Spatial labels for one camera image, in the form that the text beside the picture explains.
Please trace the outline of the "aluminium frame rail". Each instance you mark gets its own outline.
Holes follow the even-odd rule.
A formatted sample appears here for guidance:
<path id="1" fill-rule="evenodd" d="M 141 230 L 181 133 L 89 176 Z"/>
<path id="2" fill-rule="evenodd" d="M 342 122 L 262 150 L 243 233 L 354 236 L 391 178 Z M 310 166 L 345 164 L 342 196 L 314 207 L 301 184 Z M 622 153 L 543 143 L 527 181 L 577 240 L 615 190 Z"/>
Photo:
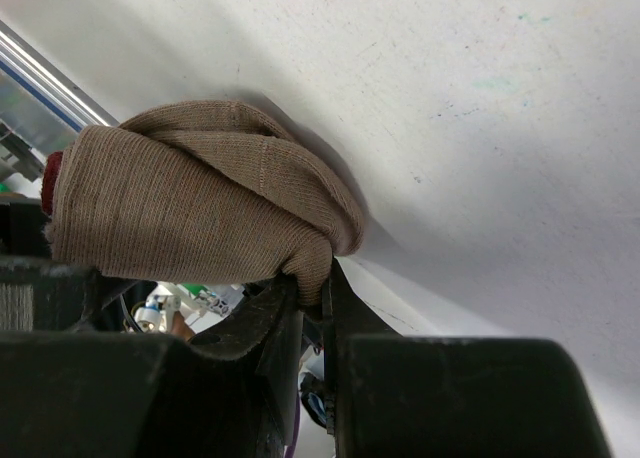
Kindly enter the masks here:
<path id="1" fill-rule="evenodd" d="M 113 126 L 100 107 L 6 24 L 1 25 L 1 178 L 33 182 L 46 157 L 89 125 Z"/>

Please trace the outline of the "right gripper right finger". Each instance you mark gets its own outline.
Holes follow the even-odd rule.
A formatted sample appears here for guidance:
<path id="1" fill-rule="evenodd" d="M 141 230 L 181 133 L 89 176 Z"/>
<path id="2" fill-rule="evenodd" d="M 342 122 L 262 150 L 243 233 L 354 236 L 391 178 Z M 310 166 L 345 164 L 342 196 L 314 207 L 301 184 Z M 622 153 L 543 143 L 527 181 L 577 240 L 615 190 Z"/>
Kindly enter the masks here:
<path id="1" fill-rule="evenodd" d="M 582 375 L 556 342 L 415 337 L 322 289 L 326 428 L 341 457 L 607 457 Z"/>

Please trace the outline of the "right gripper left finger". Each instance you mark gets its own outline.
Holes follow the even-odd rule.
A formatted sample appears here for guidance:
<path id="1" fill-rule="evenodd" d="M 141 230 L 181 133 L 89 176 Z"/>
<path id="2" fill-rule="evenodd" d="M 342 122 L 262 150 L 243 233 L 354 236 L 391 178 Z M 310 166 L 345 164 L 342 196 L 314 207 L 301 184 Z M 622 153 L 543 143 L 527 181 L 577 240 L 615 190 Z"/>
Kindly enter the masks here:
<path id="1" fill-rule="evenodd" d="M 296 426 L 302 317 L 279 276 L 191 340 L 5 332 L 5 457 L 279 457 Z"/>

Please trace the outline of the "brown sock with striped cuff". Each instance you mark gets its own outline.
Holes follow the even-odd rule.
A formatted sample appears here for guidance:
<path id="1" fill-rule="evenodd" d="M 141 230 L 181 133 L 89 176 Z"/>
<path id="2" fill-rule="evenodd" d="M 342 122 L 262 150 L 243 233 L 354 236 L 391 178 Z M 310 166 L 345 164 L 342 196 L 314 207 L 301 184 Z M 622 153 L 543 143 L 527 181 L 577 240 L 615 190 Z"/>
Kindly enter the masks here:
<path id="1" fill-rule="evenodd" d="M 188 101 L 84 128 L 42 183 L 55 260 L 110 277 L 241 284 L 293 276 L 320 299 L 365 217 L 334 171 L 262 111 Z"/>

